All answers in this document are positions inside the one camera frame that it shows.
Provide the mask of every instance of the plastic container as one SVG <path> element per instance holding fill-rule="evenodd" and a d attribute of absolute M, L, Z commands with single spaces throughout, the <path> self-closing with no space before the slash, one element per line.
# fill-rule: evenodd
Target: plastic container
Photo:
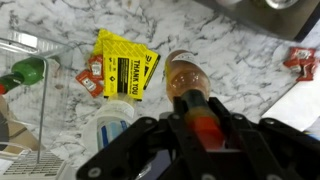
<path fill-rule="evenodd" d="M 36 163 L 63 129 L 72 48 L 0 29 L 0 76 L 9 74 L 15 63 L 29 57 L 44 61 L 44 78 L 0 96 L 0 158 Z"/>
<path fill-rule="evenodd" d="M 114 94 L 101 106 L 83 129 L 84 146 L 92 153 L 106 147 L 133 123 L 134 100 L 126 94 Z"/>

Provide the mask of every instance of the black robotic claw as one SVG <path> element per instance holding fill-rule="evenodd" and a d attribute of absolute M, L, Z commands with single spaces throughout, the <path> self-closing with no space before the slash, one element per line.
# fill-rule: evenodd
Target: black robotic claw
<path fill-rule="evenodd" d="M 221 120 L 224 148 L 207 152 L 183 119 L 187 106 L 176 97 L 174 112 L 159 121 L 143 117 L 101 150 L 78 173 L 78 180 L 133 180 L 160 150 L 170 166 L 163 180 L 319 180 L 319 141 L 275 120 L 253 124 L 231 114 L 217 98 L 208 105 Z"/>

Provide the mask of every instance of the condiment packet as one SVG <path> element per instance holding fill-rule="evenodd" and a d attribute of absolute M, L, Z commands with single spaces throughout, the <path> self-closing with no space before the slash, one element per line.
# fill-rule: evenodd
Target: condiment packet
<path fill-rule="evenodd" d="M 318 66 L 319 60 L 314 57 L 316 50 L 313 48 L 291 47 L 287 61 L 283 64 L 293 72 L 301 75 L 296 81 L 312 81 L 313 74 Z"/>
<path fill-rule="evenodd" d="M 88 90 L 92 97 L 97 97 L 103 91 L 103 87 L 99 82 L 91 78 L 89 70 L 82 71 L 76 76 L 76 80 Z"/>

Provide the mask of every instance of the green bottle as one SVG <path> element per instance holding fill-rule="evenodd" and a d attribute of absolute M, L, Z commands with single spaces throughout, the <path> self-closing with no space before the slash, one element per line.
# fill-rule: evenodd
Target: green bottle
<path fill-rule="evenodd" d="M 11 74 L 0 77 L 0 94 L 23 84 L 32 85 L 43 79 L 45 64 L 42 59 L 30 57 L 15 63 Z"/>

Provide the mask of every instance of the soda bottle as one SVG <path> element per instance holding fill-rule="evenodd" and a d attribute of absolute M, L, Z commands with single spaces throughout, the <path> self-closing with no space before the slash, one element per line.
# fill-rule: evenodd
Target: soda bottle
<path fill-rule="evenodd" d="M 165 73 L 170 101 L 180 96 L 186 102 L 188 111 L 184 120 L 187 126 L 195 132 L 206 150 L 221 148 L 224 137 L 220 120 L 207 104 L 210 81 L 193 54 L 185 50 L 172 52 L 166 60 Z"/>
<path fill-rule="evenodd" d="M 189 89 L 202 91 L 205 98 L 210 96 L 210 81 L 194 60 L 194 55 L 185 50 L 172 52 L 165 63 L 167 95 L 172 102 L 174 96 L 181 96 Z"/>
<path fill-rule="evenodd" d="M 11 73 L 0 77 L 0 94 L 23 84 L 32 85 L 43 79 L 45 63 L 40 58 L 30 57 L 15 63 Z"/>

